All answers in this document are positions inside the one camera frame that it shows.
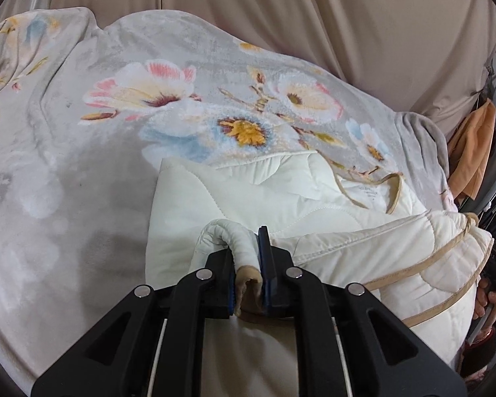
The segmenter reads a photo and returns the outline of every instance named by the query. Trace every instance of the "gray fleece blanket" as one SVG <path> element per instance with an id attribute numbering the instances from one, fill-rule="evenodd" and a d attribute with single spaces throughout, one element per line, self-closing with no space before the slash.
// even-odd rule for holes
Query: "gray fleece blanket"
<path id="1" fill-rule="evenodd" d="M 144 282 L 163 157 L 301 149 L 347 178 L 400 172 L 427 207 L 452 207 L 428 119 L 195 16 L 148 11 L 101 30 L 75 8 L 1 23 L 0 362 L 15 382 L 29 393 Z"/>

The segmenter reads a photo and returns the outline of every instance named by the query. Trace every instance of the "yellow flower center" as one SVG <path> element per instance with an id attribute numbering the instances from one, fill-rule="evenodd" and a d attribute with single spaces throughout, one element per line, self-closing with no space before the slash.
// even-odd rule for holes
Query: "yellow flower center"
<path id="1" fill-rule="evenodd" d="M 60 22 L 57 21 L 55 18 L 50 18 L 50 27 L 53 29 L 57 29 L 61 26 Z"/>
<path id="2" fill-rule="evenodd" d="M 289 92 L 287 94 L 287 97 L 290 100 L 290 102 L 294 105 L 301 106 L 303 104 L 302 98 L 297 94 L 293 94 L 292 92 Z"/>
<path id="3" fill-rule="evenodd" d="M 377 161 L 384 161 L 384 157 L 377 148 L 374 148 L 371 145 L 367 145 L 367 146 L 368 146 L 368 152 L 371 154 L 371 156 L 374 159 L 376 159 Z"/>
<path id="4" fill-rule="evenodd" d="M 267 139 L 263 129 L 254 122 L 246 119 L 228 118 L 219 121 L 218 125 L 228 137 L 236 139 L 239 146 L 263 146 Z"/>
<path id="5" fill-rule="evenodd" d="M 259 46 L 252 45 L 251 43 L 242 42 L 239 46 L 245 51 L 261 52 L 262 50 Z"/>

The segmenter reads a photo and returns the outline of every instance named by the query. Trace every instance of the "metal screw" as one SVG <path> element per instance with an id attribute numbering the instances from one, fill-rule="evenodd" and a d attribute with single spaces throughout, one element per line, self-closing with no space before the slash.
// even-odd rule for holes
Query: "metal screw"
<path id="1" fill-rule="evenodd" d="M 298 279 L 303 276 L 303 270 L 301 270 L 299 267 L 289 267 L 285 273 L 288 277 L 294 279 Z"/>
<path id="2" fill-rule="evenodd" d="M 353 283 L 348 286 L 348 291 L 353 295 L 362 295 L 365 293 L 365 288 L 362 284 Z"/>
<path id="3" fill-rule="evenodd" d="M 139 298 L 147 297 L 149 294 L 151 294 L 151 288 L 147 285 L 140 285 L 134 290 L 134 295 Z"/>
<path id="4" fill-rule="evenodd" d="M 213 276 L 213 272 L 209 269 L 200 269 L 197 272 L 197 278 L 199 278 L 201 281 L 207 281 Z"/>

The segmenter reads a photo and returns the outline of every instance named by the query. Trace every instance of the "finger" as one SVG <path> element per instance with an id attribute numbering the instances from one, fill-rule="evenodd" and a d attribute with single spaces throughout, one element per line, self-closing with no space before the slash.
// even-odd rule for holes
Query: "finger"
<path id="1" fill-rule="evenodd" d="M 478 318 L 481 318 L 483 315 L 485 315 L 485 308 L 481 304 L 476 303 L 474 312 L 476 312 Z"/>
<path id="2" fill-rule="evenodd" d="M 476 300 L 481 304 L 483 307 L 487 306 L 487 294 L 485 294 L 485 290 L 478 288 L 476 292 Z"/>
<path id="3" fill-rule="evenodd" d="M 496 293 L 489 293 L 489 301 L 494 305 L 492 307 L 492 311 L 490 312 L 490 315 L 485 322 L 485 327 L 492 327 L 492 325 L 496 322 Z"/>
<path id="4" fill-rule="evenodd" d="M 479 281 L 479 284 L 477 285 L 479 288 L 487 288 L 489 286 L 490 280 L 488 280 L 486 277 L 481 278 Z"/>

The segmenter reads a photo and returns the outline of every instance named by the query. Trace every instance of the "orange cloth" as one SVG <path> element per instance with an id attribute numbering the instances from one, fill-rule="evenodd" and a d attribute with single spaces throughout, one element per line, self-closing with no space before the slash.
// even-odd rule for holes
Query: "orange cloth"
<path id="1" fill-rule="evenodd" d="M 465 118 L 448 142 L 448 186 L 454 198 L 465 194 L 474 200 L 477 196 L 489 160 L 495 120 L 496 107 L 488 99 Z"/>

